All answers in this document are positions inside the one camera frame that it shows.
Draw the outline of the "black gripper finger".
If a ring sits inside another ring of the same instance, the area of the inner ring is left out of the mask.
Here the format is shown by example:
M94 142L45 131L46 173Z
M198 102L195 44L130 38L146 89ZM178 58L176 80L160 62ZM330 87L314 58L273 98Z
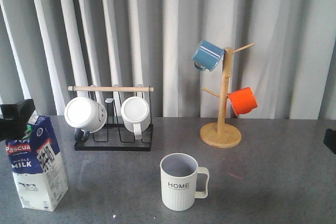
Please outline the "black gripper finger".
M33 99L14 104L1 104L1 141L20 140L25 136L28 121L35 111Z
M326 129L323 143L333 154L336 154L336 131Z

